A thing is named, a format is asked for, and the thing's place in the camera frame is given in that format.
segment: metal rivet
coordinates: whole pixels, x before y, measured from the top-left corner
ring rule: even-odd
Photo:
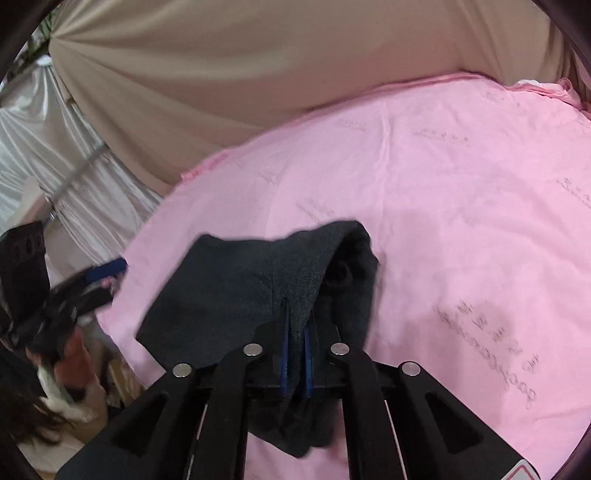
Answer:
[[[347,355],[349,353],[349,345],[346,343],[333,343],[330,346],[330,351],[335,355]]]
[[[173,368],[173,375],[177,378],[184,378],[191,375],[193,369],[189,364],[177,364]]]
[[[262,347],[258,343],[249,343],[242,349],[245,355],[257,356],[262,353]]]
[[[421,367],[415,362],[406,362],[405,364],[402,364],[402,372],[409,377],[416,377],[421,373]]]

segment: pink surface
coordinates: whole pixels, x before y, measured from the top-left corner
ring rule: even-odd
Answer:
[[[563,87],[384,87],[214,156],[127,249],[102,327],[150,384],[135,332],[195,237],[358,219],[381,263],[368,353],[418,361],[550,479],[591,421],[591,122]],[[305,460],[249,437],[247,480],[347,475],[342,435]]]

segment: label sticker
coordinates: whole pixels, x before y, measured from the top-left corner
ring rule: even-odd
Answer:
[[[501,480],[540,480],[540,477],[527,460],[521,460]]]

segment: folded garment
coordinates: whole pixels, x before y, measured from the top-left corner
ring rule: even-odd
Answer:
[[[335,403],[294,396],[303,329],[312,312],[342,341],[363,347],[378,261],[355,221],[337,221],[276,241],[201,236],[164,286],[137,339],[165,368],[219,362],[289,308],[288,382],[279,403],[257,403],[249,429],[293,456],[330,442]]]

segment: brown fabric backdrop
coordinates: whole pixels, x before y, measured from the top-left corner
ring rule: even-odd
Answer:
[[[387,82],[571,67],[531,0],[68,0],[50,47],[115,154],[166,194],[205,156]]]

